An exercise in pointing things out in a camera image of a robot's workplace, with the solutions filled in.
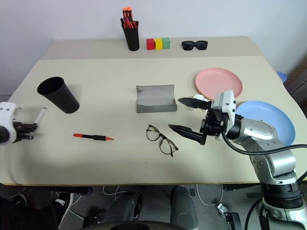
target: pink plate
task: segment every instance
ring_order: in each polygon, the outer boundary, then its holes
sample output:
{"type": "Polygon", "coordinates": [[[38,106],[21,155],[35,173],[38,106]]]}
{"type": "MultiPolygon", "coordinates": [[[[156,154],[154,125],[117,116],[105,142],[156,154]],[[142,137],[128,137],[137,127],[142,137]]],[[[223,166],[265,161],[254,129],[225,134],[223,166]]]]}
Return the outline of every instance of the pink plate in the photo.
{"type": "Polygon", "coordinates": [[[196,75],[197,90],[210,100],[214,100],[219,92],[233,90],[235,97],[242,93],[242,82],[233,72],[222,68],[208,68],[196,75]]]}

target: plate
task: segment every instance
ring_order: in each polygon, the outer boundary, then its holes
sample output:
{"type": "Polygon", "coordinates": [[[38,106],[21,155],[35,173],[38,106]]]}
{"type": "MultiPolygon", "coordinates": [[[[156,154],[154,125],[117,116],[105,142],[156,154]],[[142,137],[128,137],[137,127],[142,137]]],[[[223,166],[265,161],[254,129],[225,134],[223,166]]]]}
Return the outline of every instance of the plate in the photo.
{"type": "Polygon", "coordinates": [[[290,118],[272,104],[261,101],[244,102],[238,106],[236,114],[269,123],[276,129],[279,140],[286,146],[291,145],[295,139],[295,129],[290,118]]]}
{"type": "Polygon", "coordinates": [[[197,90],[209,100],[214,100],[220,92],[233,90],[235,97],[242,93],[243,85],[236,74],[222,68],[208,68],[196,75],[197,90]]]}

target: blue plate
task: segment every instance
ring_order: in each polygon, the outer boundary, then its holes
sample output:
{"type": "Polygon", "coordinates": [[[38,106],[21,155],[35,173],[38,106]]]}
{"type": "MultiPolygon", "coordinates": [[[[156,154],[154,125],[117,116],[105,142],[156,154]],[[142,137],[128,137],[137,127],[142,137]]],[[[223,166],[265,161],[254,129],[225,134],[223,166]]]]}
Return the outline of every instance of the blue plate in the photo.
{"type": "Polygon", "coordinates": [[[284,145],[291,145],[294,141],[295,129],[291,120],[274,105],[261,101],[248,101],[239,105],[236,114],[269,123],[276,129],[279,140],[284,145]]]}

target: black cable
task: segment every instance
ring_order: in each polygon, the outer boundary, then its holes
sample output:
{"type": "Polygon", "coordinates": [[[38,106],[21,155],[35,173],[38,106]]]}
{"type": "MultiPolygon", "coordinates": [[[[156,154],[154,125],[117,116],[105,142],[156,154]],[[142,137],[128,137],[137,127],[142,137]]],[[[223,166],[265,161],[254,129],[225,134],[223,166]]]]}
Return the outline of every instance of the black cable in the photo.
{"type": "Polygon", "coordinates": [[[261,205],[260,213],[259,213],[259,223],[260,223],[260,225],[261,225],[261,217],[262,217],[263,210],[264,210],[264,206],[261,205]]]}
{"type": "Polygon", "coordinates": [[[55,213],[55,211],[54,211],[54,208],[53,208],[53,206],[52,206],[52,204],[50,203],[49,200],[46,200],[46,201],[48,202],[48,205],[49,205],[49,207],[50,207],[51,214],[52,214],[52,217],[53,217],[53,220],[54,220],[54,224],[55,224],[54,229],[55,229],[55,230],[59,230],[59,228],[58,228],[58,219],[57,219],[56,213],[55,213]]]}
{"type": "Polygon", "coordinates": [[[307,176],[307,171],[298,178],[297,183],[301,184],[303,180],[306,178],[306,176],[307,176]]]}
{"type": "Polygon", "coordinates": [[[248,222],[249,222],[250,215],[253,212],[254,208],[257,206],[257,204],[259,204],[261,202],[261,200],[262,200],[262,198],[256,200],[255,203],[250,207],[250,209],[248,211],[248,215],[246,216],[244,230],[248,230],[248,222]]]}
{"type": "Polygon", "coordinates": [[[222,133],[222,137],[224,139],[224,141],[226,142],[226,144],[233,149],[234,151],[237,151],[243,155],[268,155],[268,154],[272,154],[272,153],[277,153],[277,152],[282,152],[282,151],[286,151],[286,150],[292,150],[292,149],[299,149],[299,148],[307,148],[306,144],[299,144],[299,145],[289,145],[289,146],[285,146],[285,147],[281,147],[278,149],[271,149],[271,150],[267,150],[267,151],[244,151],[241,149],[238,149],[236,146],[234,146],[226,137],[225,132],[221,132],[222,133]]]}

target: toy block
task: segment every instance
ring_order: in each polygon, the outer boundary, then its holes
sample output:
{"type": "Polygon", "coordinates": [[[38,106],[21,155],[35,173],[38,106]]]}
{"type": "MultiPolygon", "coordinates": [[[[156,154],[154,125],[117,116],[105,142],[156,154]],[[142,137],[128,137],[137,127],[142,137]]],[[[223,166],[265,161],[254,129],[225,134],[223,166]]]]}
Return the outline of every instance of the toy block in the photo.
{"type": "Polygon", "coordinates": [[[161,38],[154,39],[154,47],[156,50],[163,49],[163,42],[161,38]]]}
{"type": "Polygon", "coordinates": [[[163,42],[163,49],[169,49],[171,45],[171,41],[169,40],[169,37],[162,38],[163,42]]]}
{"type": "Polygon", "coordinates": [[[154,40],[152,38],[146,39],[146,44],[147,44],[147,50],[154,49],[154,40]]]}

